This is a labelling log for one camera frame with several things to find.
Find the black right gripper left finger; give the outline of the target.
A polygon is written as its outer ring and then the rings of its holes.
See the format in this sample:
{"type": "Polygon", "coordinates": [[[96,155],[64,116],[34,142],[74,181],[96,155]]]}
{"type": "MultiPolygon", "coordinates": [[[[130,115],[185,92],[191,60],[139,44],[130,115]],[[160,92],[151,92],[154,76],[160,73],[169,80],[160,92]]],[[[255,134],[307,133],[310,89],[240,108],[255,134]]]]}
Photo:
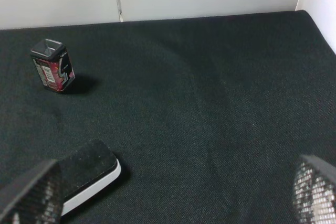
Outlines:
{"type": "Polygon", "coordinates": [[[1,188],[1,223],[60,223],[63,202],[60,166],[43,161],[1,188]]]}

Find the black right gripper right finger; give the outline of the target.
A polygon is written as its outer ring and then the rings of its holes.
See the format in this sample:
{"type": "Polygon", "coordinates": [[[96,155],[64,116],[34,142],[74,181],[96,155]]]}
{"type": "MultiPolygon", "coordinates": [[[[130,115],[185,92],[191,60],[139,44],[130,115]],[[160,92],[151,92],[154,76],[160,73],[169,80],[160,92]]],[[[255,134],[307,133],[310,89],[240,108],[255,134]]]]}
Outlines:
{"type": "Polygon", "coordinates": [[[301,155],[292,198],[299,223],[335,223],[335,167],[317,156],[301,155]]]}

